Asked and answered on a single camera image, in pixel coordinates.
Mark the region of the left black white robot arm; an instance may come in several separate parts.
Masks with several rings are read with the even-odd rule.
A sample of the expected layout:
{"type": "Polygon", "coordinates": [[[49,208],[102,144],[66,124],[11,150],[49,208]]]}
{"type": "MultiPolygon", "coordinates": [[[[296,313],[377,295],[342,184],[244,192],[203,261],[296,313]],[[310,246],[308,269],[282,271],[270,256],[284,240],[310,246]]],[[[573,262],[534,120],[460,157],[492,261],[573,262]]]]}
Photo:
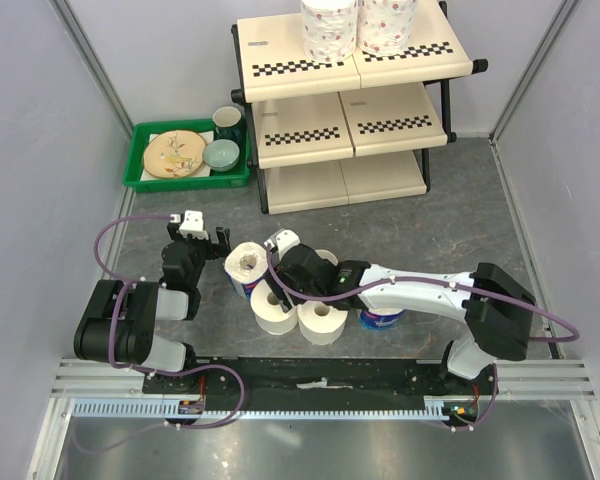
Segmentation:
{"type": "Polygon", "coordinates": [[[114,368],[136,368],[164,375],[178,393],[188,393],[199,382],[193,347],[156,333],[158,321],[191,321],[198,313],[198,283],[207,262],[231,252],[230,230],[183,232],[171,223],[171,242],[161,252],[163,276],[157,282],[100,280],[74,334],[77,358],[108,363],[114,368]]]}

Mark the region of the floral white paper towel roll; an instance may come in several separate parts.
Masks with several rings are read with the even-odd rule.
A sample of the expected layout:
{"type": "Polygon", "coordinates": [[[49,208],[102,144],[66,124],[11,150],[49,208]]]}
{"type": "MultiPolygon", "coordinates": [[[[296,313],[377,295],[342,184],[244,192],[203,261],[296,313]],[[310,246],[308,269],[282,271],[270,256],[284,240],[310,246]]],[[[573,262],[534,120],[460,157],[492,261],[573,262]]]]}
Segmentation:
{"type": "Polygon", "coordinates": [[[359,2],[357,46],[376,56],[399,54],[410,42],[418,0],[359,2]]]}

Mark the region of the plain white paper towel roll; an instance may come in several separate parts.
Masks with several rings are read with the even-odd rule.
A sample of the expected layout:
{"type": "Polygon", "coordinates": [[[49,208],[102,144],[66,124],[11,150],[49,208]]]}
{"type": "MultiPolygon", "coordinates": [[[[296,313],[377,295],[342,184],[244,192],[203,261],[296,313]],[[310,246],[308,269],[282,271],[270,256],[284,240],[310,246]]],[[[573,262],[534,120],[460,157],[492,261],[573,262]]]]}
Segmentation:
{"type": "Polygon", "coordinates": [[[285,335],[298,324],[297,310],[284,311],[265,280],[252,291],[250,306],[257,324],[270,335],[285,335]]]}
{"type": "Polygon", "coordinates": [[[302,335],[314,345],[334,343],[343,333],[347,311],[317,301],[307,301],[297,307],[302,335]]]}

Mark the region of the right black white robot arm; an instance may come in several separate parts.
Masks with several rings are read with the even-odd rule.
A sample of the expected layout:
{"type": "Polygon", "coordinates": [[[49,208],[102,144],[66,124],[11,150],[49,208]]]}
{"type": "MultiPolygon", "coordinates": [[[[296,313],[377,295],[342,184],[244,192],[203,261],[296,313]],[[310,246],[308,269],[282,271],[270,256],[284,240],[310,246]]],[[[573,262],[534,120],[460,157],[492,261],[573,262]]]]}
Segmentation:
{"type": "Polygon", "coordinates": [[[360,260],[333,264],[303,243],[269,244],[266,252],[265,278],[284,307],[320,302],[340,311],[413,311],[464,323],[468,334],[450,344],[437,371],[449,393],[463,392],[497,360],[527,357],[535,297],[495,264],[426,274],[360,260]]]}

